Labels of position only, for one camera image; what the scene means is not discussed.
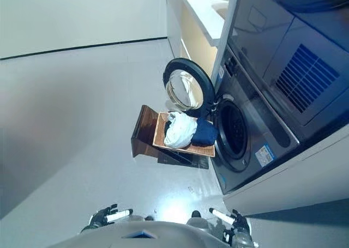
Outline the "robot right five-finger hand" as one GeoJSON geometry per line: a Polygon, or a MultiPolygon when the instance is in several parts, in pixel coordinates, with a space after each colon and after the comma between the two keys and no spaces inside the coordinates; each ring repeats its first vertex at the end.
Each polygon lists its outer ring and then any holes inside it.
{"type": "Polygon", "coordinates": [[[223,242],[230,245],[233,243],[233,239],[240,239],[245,243],[252,242],[248,221],[237,210],[233,209],[231,215],[224,214],[214,208],[209,208],[208,211],[230,227],[230,229],[223,231],[223,242]]]}

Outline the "robot left five-finger hand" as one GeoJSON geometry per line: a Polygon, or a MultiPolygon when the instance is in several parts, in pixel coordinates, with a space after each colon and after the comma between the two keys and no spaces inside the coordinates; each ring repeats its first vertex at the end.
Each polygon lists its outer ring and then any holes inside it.
{"type": "Polygon", "coordinates": [[[122,219],[133,214],[133,209],[118,210],[118,204],[112,204],[104,209],[98,210],[89,219],[89,228],[99,228],[113,224],[118,219],[122,219]]]}

